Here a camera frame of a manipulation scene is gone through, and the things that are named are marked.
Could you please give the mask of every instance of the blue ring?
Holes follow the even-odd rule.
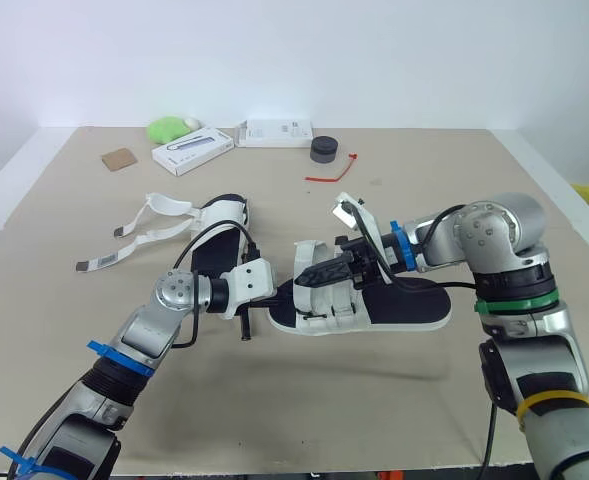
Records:
[[[119,365],[123,365],[126,368],[129,368],[133,372],[139,373],[145,377],[151,377],[154,375],[154,369],[150,367],[146,367],[142,363],[137,362],[136,360],[131,359],[127,355],[123,355],[121,352],[114,350],[109,345],[104,345],[92,340],[87,346],[98,353],[101,357],[109,358],[110,360],[118,363]]]
[[[394,232],[394,234],[396,235],[398,244],[401,247],[401,253],[403,254],[403,259],[405,260],[405,266],[407,267],[407,271],[411,272],[413,270],[416,270],[416,259],[414,258],[414,254],[412,253],[410,240],[409,238],[407,238],[405,231],[398,226],[396,220],[392,220],[390,222],[390,226],[392,227],[392,232]]]

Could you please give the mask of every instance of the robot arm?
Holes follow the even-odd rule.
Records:
[[[429,300],[421,295],[443,286],[470,285],[412,286],[388,273],[422,273],[466,262],[475,280],[474,309],[491,337],[479,350],[492,401],[516,415],[542,479],[589,478],[587,372],[548,251],[540,242],[545,217],[538,203],[527,195],[503,194],[402,228],[392,222],[387,235],[379,233],[362,203],[346,194],[337,198],[333,213],[348,227],[358,227],[363,237],[337,242],[335,258],[311,262],[300,272],[294,280],[294,303],[302,296],[299,292],[297,298],[297,286],[304,291],[348,288],[351,281],[352,298],[364,295],[368,285],[392,283],[407,302],[428,307]],[[414,297],[407,293],[412,287]],[[334,301],[331,294],[328,298]],[[360,330],[378,328],[378,312],[365,306],[369,315]],[[337,329],[330,322],[317,322],[316,327],[313,334],[359,330],[359,325]],[[310,334],[300,319],[288,331]]]
[[[274,293],[269,263],[258,258],[220,278],[173,269],[150,302],[134,311],[109,342],[90,342],[100,358],[46,413],[17,453],[1,451],[20,476],[105,480],[120,451],[114,434],[174,344],[183,318],[199,309],[231,319],[250,300]],[[8,478],[12,480],[13,468]]]

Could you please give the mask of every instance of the black cable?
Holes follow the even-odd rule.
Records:
[[[192,278],[194,279],[194,309],[192,310],[192,338],[189,342],[175,343],[172,348],[188,348],[196,343],[196,337],[198,337],[198,271],[192,271]]]
[[[430,225],[430,228],[427,230],[427,233],[423,237],[423,240],[421,241],[421,248],[424,249],[426,247],[426,245],[430,242],[430,240],[432,240],[432,237],[434,236],[434,232],[436,231],[436,227],[438,227],[439,223],[441,223],[445,217],[447,217],[451,213],[456,212],[457,210],[460,210],[464,206],[465,205],[462,205],[462,204],[461,205],[454,205],[453,207],[447,208],[447,209],[443,210],[441,213],[439,213],[434,218],[434,220],[432,221],[432,224]]]
[[[201,232],[199,232],[198,235],[196,235],[192,239],[192,241],[190,243],[187,244],[187,247],[185,247],[183,249],[183,251],[181,252],[181,254],[178,256],[178,259],[174,263],[174,268],[178,268],[181,265],[181,262],[185,258],[185,255],[187,255],[188,252],[192,248],[194,248],[194,245],[196,244],[196,242],[198,242],[201,238],[203,238],[203,236],[205,234],[211,232],[216,227],[220,227],[221,225],[232,225],[233,227],[236,227],[240,232],[243,233],[243,235],[245,235],[245,238],[247,238],[247,242],[248,243],[251,243],[251,244],[254,243],[254,240],[252,239],[252,236],[250,235],[250,233],[247,231],[247,229],[243,225],[241,225],[238,222],[235,222],[234,220],[221,220],[220,222],[215,222],[212,225],[209,225],[208,227],[206,227],[205,229],[203,229]]]
[[[433,288],[445,288],[445,287],[462,287],[462,288],[471,288],[473,290],[476,290],[475,284],[467,283],[467,282],[441,282],[441,283],[437,282],[437,283],[433,283],[433,284],[426,285],[426,286],[420,286],[420,287],[409,285],[409,284],[405,283],[403,280],[401,280],[399,277],[395,276],[392,273],[392,270],[390,270],[390,267],[387,264],[387,262],[385,261],[385,259],[383,258],[383,255],[381,255],[381,252],[379,252],[378,248],[376,248],[376,244],[374,243],[374,240],[372,239],[370,232],[367,230],[367,227],[365,226],[365,222],[363,222],[363,217],[361,217],[361,213],[358,211],[358,209],[351,208],[352,205],[347,202],[344,202],[343,205],[348,205],[350,207],[349,213],[351,213],[354,216],[354,219],[356,220],[356,224],[358,225],[359,230],[363,234],[365,241],[370,246],[370,248],[374,251],[374,255],[376,255],[376,261],[381,266],[381,269],[383,270],[385,275],[387,275],[389,277],[389,279],[392,282],[392,285],[396,286],[399,290],[401,290],[405,293],[416,293],[416,292],[422,291],[422,290],[424,291],[424,290],[430,290]]]
[[[25,453],[25,450],[29,446],[30,442],[34,439],[34,436],[38,433],[38,431],[41,429],[41,427],[45,424],[47,419],[50,418],[52,413],[54,413],[54,410],[56,410],[61,405],[61,403],[63,403],[63,400],[65,399],[67,394],[70,393],[71,389],[72,389],[72,387],[68,388],[65,391],[65,393],[63,395],[61,395],[58,398],[58,400],[56,400],[52,404],[52,406],[50,408],[47,409],[47,411],[43,414],[43,416],[41,416],[41,418],[38,419],[36,424],[34,424],[32,429],[29,431],[29,433],[27,434],[27,436],[23,440],[23,443],[21,443],[21,446],[18,447],[18,450],[16,451],[16,453],[18,453],[21,457]],[[7,480],[13,480],[13,478],[16,476],[16,469],[17,468],[18,468],[18,464],[12,460],[12,463],[10,464],[10,468],[7,471]]]
[[[490,410],[490,427],[487,432],[487,444],[485,445],[485,455],[483,456],[483,463],[481,463],[481,469],[476,476],[476,480],[481,480],[481,478],[483,478],[483,475],[490,464],[492,445],[494,445],[494,430],[496,429],[496,410],[496,404],[492,402],[492,409]]]

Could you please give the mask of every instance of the table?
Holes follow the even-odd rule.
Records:
[[[141,248],[111,268],[74,271],[77,260],[129,240],[128,222],[148,192],[202,204],[221,193],[249,198],[262,254],[289,278],[296,240],[347,233],[330,214],[340,191],[366,201],[381,226],[503,189],[537,198],[544,236],[589,369],[589,248],[563,214],[487,131],[323,129],[337,161],[305,150],[235,149],[182,177],[151,160],[140,128],[79,128],[0,232],[0,445],[18,447],[44,410],[86,371],[91,339],[108,341],[147,301],[187,238]],[[130,148],[139,162],[109,172],[100,155]],[[338,184],[348,152],[358,160]],[[463,266],[427,277],[469,280]],[[453,316],[429,333],[299,337],[253,314],[207,316],[195,348],[172,352],[139,397],[115,473],[214,474],[415,469],[480,462],[489,417],[478,344],[486,337],[473,294],[450,290]],[[529,459],[513,417],[501,412],[493,463]],[[8,461],[0,455],[0,470]]]

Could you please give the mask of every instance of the small white box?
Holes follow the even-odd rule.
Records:
[[[232,148],[232,137],[216,128],[204,127],[155,148],[152,158],[178,177]]]
[[[309,148],[312,145],[312,124],[309,120],[250,119],[235,131],[239,147]]]

